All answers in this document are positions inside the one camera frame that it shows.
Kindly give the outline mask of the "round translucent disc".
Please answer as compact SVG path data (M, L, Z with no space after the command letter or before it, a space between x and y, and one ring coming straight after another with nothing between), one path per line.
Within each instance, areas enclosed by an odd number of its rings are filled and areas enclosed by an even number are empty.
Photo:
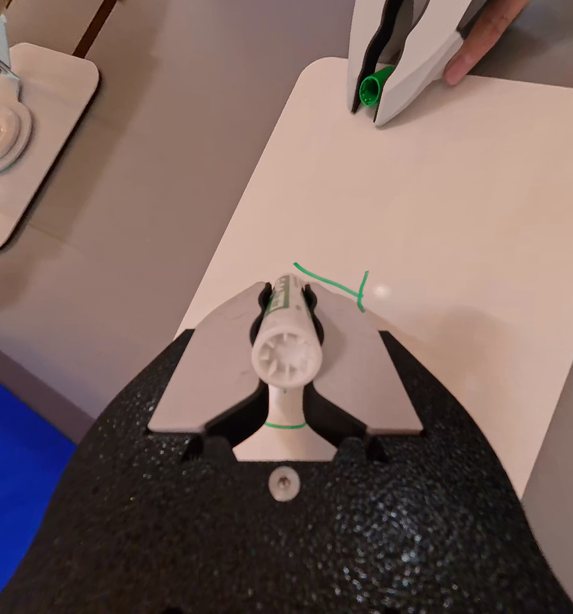
M22 155L31 132L29 109L17 100L0 101L0 172Z

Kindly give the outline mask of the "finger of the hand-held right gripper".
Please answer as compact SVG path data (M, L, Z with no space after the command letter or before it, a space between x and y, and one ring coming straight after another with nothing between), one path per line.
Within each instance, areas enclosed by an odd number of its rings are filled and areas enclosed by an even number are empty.
M393 30L394 1L355 1L346 71L346 102L352 113L360 106L361 83L376 72Z
M464 43L464 28L476 13L475 1L409 1L412 26L400 46L396 67L383 85L374 123L396 118L444 70Z

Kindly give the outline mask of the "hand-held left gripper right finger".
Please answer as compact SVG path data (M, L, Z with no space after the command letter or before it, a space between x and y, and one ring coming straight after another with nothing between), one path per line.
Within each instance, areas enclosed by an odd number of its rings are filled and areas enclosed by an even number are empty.
M421 420L374 317L317 282L310 290L324 338L321 369L303 393L307 424L321 436L419 435Z

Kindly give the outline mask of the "white marker with green label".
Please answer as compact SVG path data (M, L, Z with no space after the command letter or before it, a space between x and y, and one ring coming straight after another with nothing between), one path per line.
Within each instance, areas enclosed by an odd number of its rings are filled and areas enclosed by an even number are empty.
M252 365L267 385L302 388L319 373L321 338L309 305L314 300L294 274L283 274L275 281L252 344Z

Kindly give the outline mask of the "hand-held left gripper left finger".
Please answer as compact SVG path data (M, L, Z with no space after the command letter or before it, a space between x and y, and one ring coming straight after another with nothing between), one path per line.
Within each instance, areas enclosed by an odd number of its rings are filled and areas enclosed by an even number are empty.
M257 391L250 331L266 286L254 283L195 327L148 423L150 431L202 432Z

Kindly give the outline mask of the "brown wooden strip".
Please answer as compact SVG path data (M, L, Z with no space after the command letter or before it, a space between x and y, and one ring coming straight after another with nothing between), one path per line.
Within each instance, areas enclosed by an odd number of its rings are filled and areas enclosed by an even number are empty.
M76 45L73 56L77 58L85 58L89 50L100 34L105 22L114 10L118 1L102 1L98 6L96 13L87 26L80 41Z

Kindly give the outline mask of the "green marker cap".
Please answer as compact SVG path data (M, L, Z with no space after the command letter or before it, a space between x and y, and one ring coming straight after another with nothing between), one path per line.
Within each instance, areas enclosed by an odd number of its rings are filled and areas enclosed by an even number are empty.
M395 68L395 65L387 65L362 80L359 86L359 100L363 106L371 107L379 103L384 85Z

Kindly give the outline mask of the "person's right hand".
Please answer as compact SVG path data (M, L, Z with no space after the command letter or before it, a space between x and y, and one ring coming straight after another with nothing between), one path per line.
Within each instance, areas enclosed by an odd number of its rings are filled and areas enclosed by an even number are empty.
M443 80L455 86L494 47L530 1L489 1L460 49L445 67Z

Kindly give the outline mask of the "grey board with rounded corners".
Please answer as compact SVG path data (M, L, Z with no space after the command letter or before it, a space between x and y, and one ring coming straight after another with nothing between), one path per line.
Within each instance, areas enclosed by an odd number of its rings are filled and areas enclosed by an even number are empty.
M66 53L23 42L10 48L10 57L32 132L22 155L0 172L0 249L19 226L99 83L93 62ZM0 77L0 101L13 100Z

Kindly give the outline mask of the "white whiteboard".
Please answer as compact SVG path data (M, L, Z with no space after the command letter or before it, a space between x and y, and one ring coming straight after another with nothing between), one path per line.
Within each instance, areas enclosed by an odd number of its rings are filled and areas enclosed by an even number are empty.
M177 333L298 263L359 290L522 497L573 363L573 88L435 81L376 127L306 67Z

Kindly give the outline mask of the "blue mat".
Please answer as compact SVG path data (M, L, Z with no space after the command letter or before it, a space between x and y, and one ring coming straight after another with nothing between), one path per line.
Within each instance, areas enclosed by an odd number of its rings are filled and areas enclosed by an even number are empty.
M75 449L0 384L0 592L27 553Z

